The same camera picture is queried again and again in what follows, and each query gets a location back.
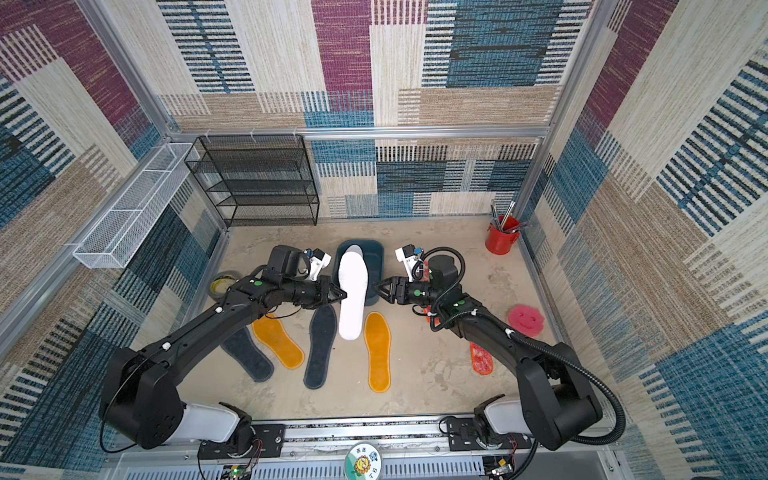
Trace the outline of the orange fleece insole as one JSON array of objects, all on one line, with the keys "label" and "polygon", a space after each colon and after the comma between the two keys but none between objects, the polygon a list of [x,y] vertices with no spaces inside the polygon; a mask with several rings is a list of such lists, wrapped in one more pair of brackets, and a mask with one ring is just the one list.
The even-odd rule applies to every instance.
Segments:
[{"label": "orange fleece insole", "polygon": [[251,330],[285,368],[295,370],[303,364],[303,350],[287,334],[280,319],[264,316],[251,324]]},{"label": "orange fleece insole", "polygon": [[391,386],[391,331],[385,317],[371,312],[365,321],[364,339],[368,350],[368,383],[375,393],[384,393]]}]

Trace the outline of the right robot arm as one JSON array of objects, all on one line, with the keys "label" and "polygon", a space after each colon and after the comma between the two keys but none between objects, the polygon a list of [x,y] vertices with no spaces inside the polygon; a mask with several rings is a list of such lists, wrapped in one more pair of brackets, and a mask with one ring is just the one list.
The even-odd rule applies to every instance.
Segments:
[{"label": "right robot arm", "polygon": [[568,442],[606,445],[621,437],[625,418],[607,385],[583,368],[574,351],[528,337],[463,290],[466,261],[456,250],[427,251],[428,278],[393,276],[371,285],[390,304],[428,311],[430,330],[474,343],[516,378],[520,410],[531,435],[549,450]]}]

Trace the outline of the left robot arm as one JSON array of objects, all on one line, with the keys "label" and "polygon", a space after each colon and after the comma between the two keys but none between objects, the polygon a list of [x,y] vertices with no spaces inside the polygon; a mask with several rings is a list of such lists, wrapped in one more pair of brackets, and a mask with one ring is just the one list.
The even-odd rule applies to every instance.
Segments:
[{"label": "left robot arm", "polygon": [[161,339],[112,355],[103,383],[99,417],[134,445],[153,449],[169,441],[199,440],[229,447],[235,458],[253,449],[252,418],[232,406],[184,402],[178,386],[208,354],[237,332],[284,303],[314,310],[346,299],[328,275],[327,263],[278,245],[267,264],[237,280],[214,306]]}]

